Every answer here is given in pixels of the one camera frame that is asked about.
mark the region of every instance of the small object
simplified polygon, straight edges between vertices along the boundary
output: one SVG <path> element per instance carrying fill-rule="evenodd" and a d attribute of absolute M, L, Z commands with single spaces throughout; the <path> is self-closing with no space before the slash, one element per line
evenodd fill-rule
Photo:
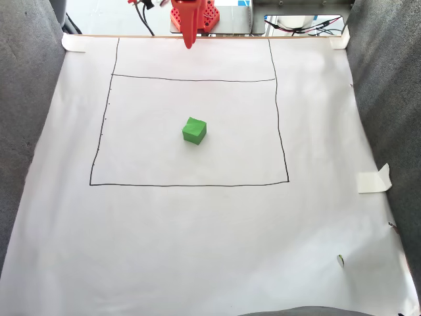
<path fill-rule="evenodd" d="M 183 127 L 183 138 L 188 142 L 199 145 L 206 135 L 206 122 L 190 117 Z"/>
<path fill-rule="evenodd" d="M 357 179 L 358 193 L 384 192 L 392 187 L 389 165 L 386 163 L 378 172 L 362 172 Z"/>
<path fill-rule="evenodd" d="M 391 226 L 395 230 L 395 232 L 399 235 L 399 231 L 397 230 L 396 225 L 392 224 L 391 222 L 388 222 L 388 223 L 389 223 L 389 226 Z"/>
<path fill-rule="evenodd" d="M 345 262 L 341 255 L 337 255 L 336 259 L 337 259 L 337 262 L 339 262 L 339 264 L 341 265 L 341 267 L 345 266 Z"/>

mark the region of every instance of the black line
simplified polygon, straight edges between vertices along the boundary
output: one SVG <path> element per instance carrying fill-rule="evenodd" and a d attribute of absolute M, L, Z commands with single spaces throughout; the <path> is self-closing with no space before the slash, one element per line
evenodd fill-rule
<path fill-rule="evenodd" d="M 158 185 L 158 184 L 119 184 L 119 183 L 101 183 L 101 184 L 90 184 L 90 186 L 154 186 L 159 188 L 169 188 L 172 186 L 187 186 L 187 187 L 196 187 L 196 186 L 222 186 L 226 188 L 233 188 L 236 186 L 273 186 L 275 184 L 288 183 L 287 181 L 280 181 L 267 184 L 233 184 L 233 185 L 223 185 L 223 184 L 169 184 L 169 185 Z"/>
<path fill-rule="evenodd" d="M 92 167 L 91 167 L 91 176 L 89 177 L 89 185 L 92 185 L 92 172 L 93 172 L 93 166 L 95 165 L 95 161 L 97 160 L 97 156 L 98 156 L 98 151 L 99 151 L 99 146 L 101 145 L 101 136 L 103 135 L 103 128 L 104 128 L 104 120 L 105 120 L 105 113 L 107 112 L 107 107 L 108 107 L 108 99 L 110 97 L 110 91 L 111 91 L 111 82 L 112 82 L 112 75 L 114 74 L 114 70 L 116 70 L 116 65 L 117 65 L 117 56 L 118 56 L 118 44 L 120 43 L 120 38 L 118 38 L 117 41 L 117 47 L 116 47 L 116 61 L 114 62 L 114 68 L 112 69 L 112 74 L 111 74 L 111 79 L 110 79 L 110 86 L 108 88 L 108 95 L 107 95 L 107 102 L 105 103 L 105 110 L 104 110 L 104 115 L 103 115 L 103 122 L 101 124 L 101 131 L 99 133 L 99 140 L 98 140 L 98 148 L 97 148 L 97 152 L 95 154 L 95 158 L 93 158 L 93 162 L 92 162 Z"/>
<path fill-rule="evenodd" d="M 171 79 L 171 78 L 159 78 L 159 77 L 138 77 L 138 76 L 127 76 L 125 74 L 111 74 L 111 76 L 119 77 L 128 77 L 128 78 L 143 78 L 143 79 L 159 79 L 159 80 L 170 80 L 170 81 L 216 81 L 216 82 L 262 82 L 262 81 L 272 81 L 272 79 L 263 79 L 263 80 L 213 80 L 213 79 L 200 79 L 200 80 L 189 80 L 189 79 Z"/>
<path fill-rule="evenodd" d="M 274 58 L 272 56 L 272 49 L 270 48 L 270 40 L 269 39 L 268 39 L 268 43 L 269 43 L 270 58 L 272 59 L 272 65 L 274 65 L 275 80 L 276 80 L 275 104 L 276 104 L 276 112 L 278 113 L 278 134 L 279 134 L 279 139 L 281 140 L 282 153 L 284 154 L 284 163 L 285 163 L 285 171 L 287 172 L 287 181 L 289 182 L 287 160 L 285 158 L 284 145 L 282 144 L 281 131 L 279 129 L 279 108 L 278 108 L 278 101 L 277 101 L 277 96 L 278 96 L 278 77 L 276 76 L 275 63 L 274 63 Z"/>

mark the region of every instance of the cable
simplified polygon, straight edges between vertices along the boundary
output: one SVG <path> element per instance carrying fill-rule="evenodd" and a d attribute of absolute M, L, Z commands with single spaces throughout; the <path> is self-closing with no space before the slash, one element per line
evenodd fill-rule
<path fill-rule="evenodd" d="M 341 17 L 333 18 L 331 20 L 324 21 L 322 23 L 319 23 L 319 24 L 314 25 L 314 26 L 310 26 L 308 28 L 284 28 L 284 27 L 281 27 L 281 26 L 279 26 L 277 24 L 273 24 L 273 23 L 271 23 L 271 22 L 269 22 L 267 20 L 265 20 L 265 22 L 267 24 L 271 25 L 273 28 L 275 28 L 277 30 L 281 30 L 281 31 L 288 32 L 288 33 L 294 33 L 294 34 L 295 33 L 297 33 L 297 34 L 304 34 L 304 33 L 308 33 L 308 32 L 314 31 L 314 30 L 319 30 L 319 29 L 325 28 L 328 25 L 331 25 L 332 23 L 338 21 L 340 18 Z"/>
<path fill-rule="evenodd" d="M 142 9 L 142 15 L 143 15 L 143 19 L 145 20 L 145 23 L 147 24 L 147 21 L 146 21 L 146 16 L 145 16 L 145 8 L 146 8 L 146 5 L 145 5 L 145 3 L 143 4 L 143 9 Z"/>
<path fill-rule="evenodd" d="M 338 30 L 336 28 L 330 28 L 328 30 L 325 30 L 324 28 L 318 28 L 317 30 L 320 30 L 320 32 L 317 33 L 317 34 L 309 34 L 309 36 L 319 36 L 321 33 L 327 33 L 329 35 L 335 35 L 335 34 L 332 33 L 332 31 L 342 32 L 341 30 Z"/>
<path fill-rule="evenodd" d="M 136 8 L 137 14 L 140 17 L 140 20 L 142 21 L 142 23 L 147 27 L 147 29 L 149 30 L 149 32 L 151 33 L 152 36 L 155 36 L 155 34 L 152 32 L 151 28 L 149 27 L 149 25 L 147 25 L 147 23 L 145 22 L 145 20 L 142 18 L 142 15 L 140 14 L 139 8 L 137 7 L 137 3 L 134 3 L 134 7 Z"/>
<path fill-rule="evenodd" d="M 68 21 L 71 23 L 71 25 L 73 25 L 74 29 L 77 31 L 77 33 L 82 34 L 79 27 L 77 27 L 77 25 L 72 21 L 72 19 L 69 17 L 69 15 L 67 13 L 66 13 L 66 16 L 68 18 Z"/>

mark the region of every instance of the drawn rectangle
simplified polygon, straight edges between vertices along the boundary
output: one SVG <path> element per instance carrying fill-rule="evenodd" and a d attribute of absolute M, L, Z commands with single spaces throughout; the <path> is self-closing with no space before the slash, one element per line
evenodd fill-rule
<path fill-rule="evenodd" d="M 287 181 L 275 89 L 275 80 L 114 76 L 92 184 L 239 186 Z M 183 140 L 189 117 L 207 122 L 200 145 Z"/>

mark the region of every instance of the gray cloth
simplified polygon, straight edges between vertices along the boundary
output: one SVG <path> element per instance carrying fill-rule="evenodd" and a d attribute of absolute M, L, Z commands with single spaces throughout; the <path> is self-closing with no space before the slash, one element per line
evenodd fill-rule
<path fill-rule="evenodd" d="M 363 314 L 357 311 L 345 311 L 343 309 L 331 307 L 305 306 L 285 309 L 283 311 L 262 311 L 241 316 L 369 316 L 369 314 Z"/>
<path fill-rule="evenodd" d="M 347 54 L 362 125 L 421 298 L 421 1 L 357 0 Z"/>
<path fill-rule="evenodd" d="M 0 0 L 0 271 L 65 51 L 49 0 Z"/>

